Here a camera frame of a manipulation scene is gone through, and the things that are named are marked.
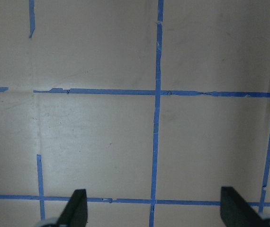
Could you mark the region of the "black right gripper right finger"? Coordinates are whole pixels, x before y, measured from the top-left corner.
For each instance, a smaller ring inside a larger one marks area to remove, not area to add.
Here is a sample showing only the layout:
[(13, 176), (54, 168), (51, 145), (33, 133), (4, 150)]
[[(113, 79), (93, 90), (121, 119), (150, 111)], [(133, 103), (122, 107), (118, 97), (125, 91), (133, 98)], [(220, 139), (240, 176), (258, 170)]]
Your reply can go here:
[(269, 227), (233, 187), (221, 187), (220, 217), (226, 227)]

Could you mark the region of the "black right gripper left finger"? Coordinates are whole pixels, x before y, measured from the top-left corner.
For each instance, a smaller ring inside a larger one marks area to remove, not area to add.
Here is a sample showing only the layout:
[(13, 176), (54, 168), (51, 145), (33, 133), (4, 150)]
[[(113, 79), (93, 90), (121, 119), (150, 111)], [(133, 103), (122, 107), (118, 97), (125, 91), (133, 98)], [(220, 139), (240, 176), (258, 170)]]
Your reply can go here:
[(88, 221), (87, 194), (85, 189), (77, 189), (59, 216), (57, 227), (85, 227)]

